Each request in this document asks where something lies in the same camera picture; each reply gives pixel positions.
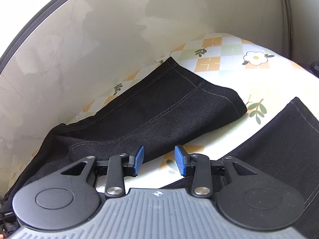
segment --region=white flower print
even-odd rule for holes
[[[170,52],[170,53],[160,57],[159,59],[155,60],[155,63],[160,63],[160,64],[164,63],[164,61],[171,56],[171,53],[172,52]]]
[[[84,116],[84,112],[83,112],[83,111],[80,111],[80,112],[74,117],[75,122],[78,122],[83,116]]]
[[[264,54],[263,52],[253,52],[253,51],[249,51],[246,53],[246,56],[244,56],[244,60],[245,62],[249,62],[250,64],[254,65],[254,66],[258,66],[261,65],[263,63],[267,63],[268,62],[268,54]]]

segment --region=gray ribbed surface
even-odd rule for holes
[[[14,239],[301,239],[293,228],[259,233],[231,224],[207,199],[197,199],[184,189],[131,189],[120,199],[109,199],[99,213],[80,227],[44,233],[21,228]]]

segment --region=blue gripper pad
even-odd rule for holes
[[[179,150],[178,146],[175,146],[174,157],[175,157],[175,162],[177,164],[178,170],[180,171],[180,174],[184,176],[186,172],[184,156],[182,152]]]
[[[135,176],[138,175],[138,172],[141,169],[143,160],[144,160],[144,147],[141,146],[140,149],[138,150],[138,153],[135,156],[135,164],[133,166]]]

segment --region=round black disc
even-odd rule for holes
[[[268,175],[241,176],[220,191],[217,205],[231,222],[258,231],[291,226],[304,210],[298,191]]]
[[[90,218],[100,196],[87,183],[87,175],[52,173],[20,189],[13,198],[19,221],[40,230],[64,230]]]

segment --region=seam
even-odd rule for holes
[[[314,191],[310,194],[309,198],[305,201],[305,204],[307,203],[307,201],[310,199],[310,197],[312,196],[312,194],[314,194],[314,192],[316,191],[316,189],[319,187],[319,184],[317,185],[317,187],[314,189]]]
[[[104,116],[101,116],[100,118],[96,119],[95,121],[89,123],[89,124],[86,124],[86,125],[83,125],[83,126],[79,126],[79,127],[74,127],[74,128],[66,128],[66,129],[62,129],[60,131],[59,134],[61,133],[66,133],[66,132],[70,132],[70,131],[76,131],[76,130],[80,130],[80,129],[84,129],[84,128],[87,128],[87,127],[90,127],[92,126],[93,124],[99,122],[100,120],[104,119],[106,116],[108,116],[110,113],[112,113],[113,111],[115,111],[117,108],[121,107],[123,104],[125,104],[127,101],[129,101],[130,99],[132,99],[133,97],[135,97],[137,94],[139,94],[140,92],[146,90],[147,88],[149,88],[151,85],[153,85],[155,82],[157,82],[159,79],[161,79],[165,74],[167,74],[169,71],[171,71],[173,68],[175,68],[178,64],[177,63],[174,63],[173,65],[170,65],[169,63],[167,63],[170,68],[168,69],[167,72],[163,73],[161,76],[158,76],[156,79],[154,79],[149,85],[147,85],[145,88],[143,88],[142,90],[136,92],[134,95],[132,95],[130,98],[128,98],[127,100],[125,100],[123,103],[121,103],[119,106],[115,107],[114,109],[112,109],[111,111],[109,111],[106,115]]]
[[[304,212],[307,210],[307,208],[310,206],[310,204],[315,200],[315,198],[317,197],[318,194],[319,194],[319,190],[318,190],[318,192],[316,193],[316,195],[313,197],[313,199],[309,202],[309,204],[306,206]]]
[[[62,162],[63,160],[67,159],[68,157],[69,157],[69,154],[68,154],[66,157],[64,157],[63,159],[59,160],[59,161],[47,163],[47,164],[44,164],[43,166],[56,165],[56,164],[58,164],[59,162]]]
[[[186,76],[183,76],[183,75],[182,75],[180,72],[178,72],[176,69],[174,69],[174,70],[175,70],[180,76],[184,77],[187,81],[189,81],[192,85],[194,85],[190,79],[188,79]],[[219,97],[222,97],[222,98],[228,100],[228,101],[232,104],[232,106],[235,108],[238,117],[240,117],[240,115],[239,115],[239,113],[238,113],[238,110],[237,110],[235,104],[234,104],[230,99],[228,99],[228,98],[225,97],[225,96],[219,95],[219,94],[215,94],[215,93],[208,92],[208,91],[206,91],[206,90],[204,90],[204,89],[202,89],[202,88],[201,88],[201,90],[204,91],[204,92],[207,92],[207,93],[209,93],[209,94],[212,94],[212,95],[215,95],[215,96],[219,96]]]
[[[223,96],[223,95],[219,95],[219,94],[216,94],[216,93],[208,92],[208,91],[206,91],[206,90],[204,90],[204,89],[202,89],[202,88],[201,88],[201,90],[204,91],[204,92],[207,92],[207,93],[209,93],[209,94],[212,94],[212,95],[215,95],[215,96],[218,96],[218,97],[222,97],[222,98],[228,100],[228,101],[232,104],[232,106],[233,106],[234,109],[236,110],[236,113],[237,113],[238,117],[240,118],[240,115],[239,115],[239,113],[238,113],[238,110],[237,110],[235,104],[234,104],[230,99],[228,99],[227,97],[225,97],[225,96]]]
[[[300,113],[300,115],[304,118],[304,120],[308,123],[308,125],[309,125],[310,127],[312,127],[312,128],[319,134],[319,130],[316,129],[314,126],[312,126],[312,124],[306,119],[306,117],[305,117],[305,116],[301,113],[301,111],[298,109],[298,107],[296,106],[296,104],[294,104],[293,101],[290,101],[290,103],[291,103],[292,105],[294,105],[294,107],[296,108],[296,110]]]
[[[179,71],[177,71],[176,69],[174,69],[176,71],[176,73],[178,73],[180,76],[184,77],[187,81],[189,81],[192,85],[194,85],[192,83],[192,81],[190,79],[188,79],[186,76],[183,76]]]
[[[293,101],[290,101],[289,103],[291,103],[296,110],[299,112],[299,114],[303,117],[303,119],[308,123],[308,125],[310,127],[312,127],[318,134],[319,134],[319,130],[316,129],[307,119],[306,117],[301,113],[300,109],[296,106],[296,104],[294,104]],[[310,199],[310,197],[312,196],[312,194],[314,194],[314,192],[317,190],[317,188],[319,187],[319,184],[317,185],[317,187],[314,189],[314,191],[310,194],[309,198],[305,201],[305,204],[307,203],[307,201]],[[307,208],[310,206],[310,204],[315,200],[315,198],[317,197],[317,195],[319,194],[319,190],[317,191],[317,193],[315,194],[315,196],[312,198],[312,200],[309,202],[309,204],[305,207],[304,212],[307,210]]]
[[[183,98],[181,98],[179,101],[177,101],[176,103],[174,103],[172,106],[170,106],[169,108],[167,108],[166,110],[162,111],[160,114],[158,114],[157,116],[153,117],[152,119],[150,119],[149,121],[147,121],[146,123],[144,123],[143,125],[139,126],[138,128],[134,129],[133,131],[131,131],[130,133],[120,137],[120,138],[117,138],[117,139],[114,139],[114,140],[109,140],[109,141],[84,141],[84,142],[79,142],[77,144],[74,144],[72,145],[70,148],[69,148],[69,152],[70,150],[74,150],[75,147],[77,146],[81,146],[81,145],[104,145],[104,144],[112,144],[112,143],[115,143],[123,138],[125,138],[126,136],[128,136],[129,134],[132,134],[134,131],[138,130],[139,128],[145,126],[146,124],[148,123],[152,123],[154,122],[155,120],[159,119],[160,117],[168,114],[170,111],[172,111],[173,109],[175,109],[178,105],[180,105],[184,100],[187,99],[187,97],[191,96],[196,90],[198,90],[200,88],[200,86],[202,85],[202,83],[200,83],[196,88],[194,88],[192,91],[190,91],[188,94],[186,94]]]

